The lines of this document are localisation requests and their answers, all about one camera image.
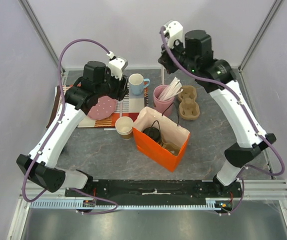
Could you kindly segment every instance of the white bracket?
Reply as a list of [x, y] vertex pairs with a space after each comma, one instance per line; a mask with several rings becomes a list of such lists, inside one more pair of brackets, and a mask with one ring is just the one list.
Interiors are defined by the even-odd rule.
[[111, 76], [115, 77], [118, 80], [122, 80], [123, 78], [123, 71], [128, 66], [128, 61], [125, 58], [120, 56], [112, 59], [108, 62], [108, 68], [111, 70]]
[[184, 42], [184, 27], [178, 21], [169, 21], [164, 27], [163, 34], [168, 34], [167, 45], [170, 49], [174, 47], [176, 40]]

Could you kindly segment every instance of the cardboard cup holder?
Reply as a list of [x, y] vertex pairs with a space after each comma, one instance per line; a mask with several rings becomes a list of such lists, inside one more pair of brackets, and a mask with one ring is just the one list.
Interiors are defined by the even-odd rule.
[[196, 102], [197, 90], [194, 86], [182, 86], [183, 91], [178, 94], [181, 102], [179, 105], [179, 114], [185, 120], [195, 120], [200, 115], [199, 105]]

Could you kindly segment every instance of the orange paper bag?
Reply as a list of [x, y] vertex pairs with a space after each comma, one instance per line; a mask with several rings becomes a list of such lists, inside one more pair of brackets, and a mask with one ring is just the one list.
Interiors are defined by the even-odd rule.
[[[160, 124], [162, 141], [165, 143], [173, 143], [180, 147], [177, 156], [143, 133], [143, 131], [151, 127], [156, 120]], [[133, 123], [133, 136], [140, 152], [173, 172], [185, 154], [190, 132], [160, 112], [146, 106], [140, 111], [138, 118]]]

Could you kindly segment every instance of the red wire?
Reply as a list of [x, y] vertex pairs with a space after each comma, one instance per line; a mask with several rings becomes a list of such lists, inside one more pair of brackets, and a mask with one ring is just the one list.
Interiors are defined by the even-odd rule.
[[231, 199], [230, 199], [230, 201], [229, 201], [228, 204], [230, 204], [230, 203], [234, 200], [234, 195], [233, 195], [233, 192], [232, 192], [232, 191], [230, 192], [230, 197], [231, 197]]

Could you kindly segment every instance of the gray table surface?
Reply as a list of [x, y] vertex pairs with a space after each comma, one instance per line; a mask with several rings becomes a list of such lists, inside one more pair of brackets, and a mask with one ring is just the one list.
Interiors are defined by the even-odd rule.
[[[161, 84], [160, 69], [126, 70], [124, 74], [130, 76], [134, 73], [150, 79], [148, 92], [149, 106], [152, 107], [153, 90]], [[73, 84], [82, 74], [82, 71], [69, 71], [66, 84]], [[222, 110], [201, 86], [182, 72], [165, 74], [165, 83], [170, 84], [174, 77], [179, 78], [183, 85], [196, 86], [196, 101], [200, 107], [197, 120], [180, 119], [180, 125], [188, 129], [191, 136], [186, 153], [174, 172], [139, 152], [134, 138], [123, 140], [115, 130], [102, 128], [76, 128], [63, 148], [57, 166], [82, 170], [95, 179], [212, 180], [225, 162], [225, 149], [236, 142], [236, 137]], [[170, 118], [177, 120], [175, 111]], [[263, 153], [252, 164], [268, 170]], [[270, 179], [253, 169], [246, 170], [243, 177], [249, 180]]]

